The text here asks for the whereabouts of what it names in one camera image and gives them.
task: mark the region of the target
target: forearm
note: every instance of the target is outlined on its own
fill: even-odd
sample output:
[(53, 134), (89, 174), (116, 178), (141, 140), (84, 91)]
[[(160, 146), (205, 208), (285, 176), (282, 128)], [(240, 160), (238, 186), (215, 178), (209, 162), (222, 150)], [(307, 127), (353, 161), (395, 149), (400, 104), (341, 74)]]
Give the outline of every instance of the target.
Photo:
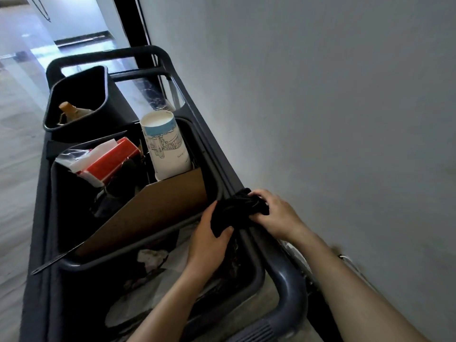
[(186, 268), (128, 342), (179, 341), (191, 308), (207, 280), (205, 276)]
[(308, 261), (345, 342), (426, 341), (307, 228), (293, 244)]

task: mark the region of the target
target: hand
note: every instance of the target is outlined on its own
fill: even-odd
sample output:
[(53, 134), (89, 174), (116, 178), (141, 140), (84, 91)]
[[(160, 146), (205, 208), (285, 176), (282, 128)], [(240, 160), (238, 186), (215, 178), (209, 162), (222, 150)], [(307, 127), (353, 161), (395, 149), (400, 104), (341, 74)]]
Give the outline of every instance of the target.
[(269, 215), (256, 213), (250, 219), (265, 227), (276, 239), (294, 243), (304, 231), (309, 230), (291, 205), (278, 195), (263, 189), (253, 190), (248, 195), (258, 195), (268, 203)]
[(225, 258), (233, 227), (226, 228), (219, 237), (211, 229), (211, 217), (217, 202), (212, 203), (202, 214), (201, 222), (193, 232), (188, 250), (187, 266), (206, 280), (212, 276)]

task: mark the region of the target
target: cardboard box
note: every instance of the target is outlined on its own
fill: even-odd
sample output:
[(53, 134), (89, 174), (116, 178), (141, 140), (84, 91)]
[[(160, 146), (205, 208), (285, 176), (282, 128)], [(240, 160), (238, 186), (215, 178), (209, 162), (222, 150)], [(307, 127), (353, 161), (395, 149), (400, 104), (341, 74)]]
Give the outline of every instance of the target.
[(201, 168), (144, 187), (75, 251), (97, 258), (202, 212), (208, 198)]

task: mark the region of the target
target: right hand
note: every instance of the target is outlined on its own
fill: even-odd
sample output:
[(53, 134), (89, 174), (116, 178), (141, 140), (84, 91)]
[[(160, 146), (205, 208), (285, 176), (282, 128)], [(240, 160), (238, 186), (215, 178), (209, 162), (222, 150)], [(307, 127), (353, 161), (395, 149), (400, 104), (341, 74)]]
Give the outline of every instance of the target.
[(276, 239), (293, 243), (306, 230), (307, 226), (286, 201), (268, 190), (257, 189), (248, 195), (258, 195), (269, 205), (269, 215), (256, 213), (250, 219), (261, 224)]

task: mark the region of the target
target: left hand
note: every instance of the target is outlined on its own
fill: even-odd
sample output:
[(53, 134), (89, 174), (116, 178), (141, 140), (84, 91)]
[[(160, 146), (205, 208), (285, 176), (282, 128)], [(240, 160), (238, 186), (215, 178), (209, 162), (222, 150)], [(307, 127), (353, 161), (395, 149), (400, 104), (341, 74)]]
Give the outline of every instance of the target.
[(228, 241), (233, 234), (233, 227), (226, 228), (219, 237), (211, 229), (211, 218), (217, 201), (203, 212), (201, 222), (190, 239), (186, 270), (196, 272), (208, 280), (225, 258)]

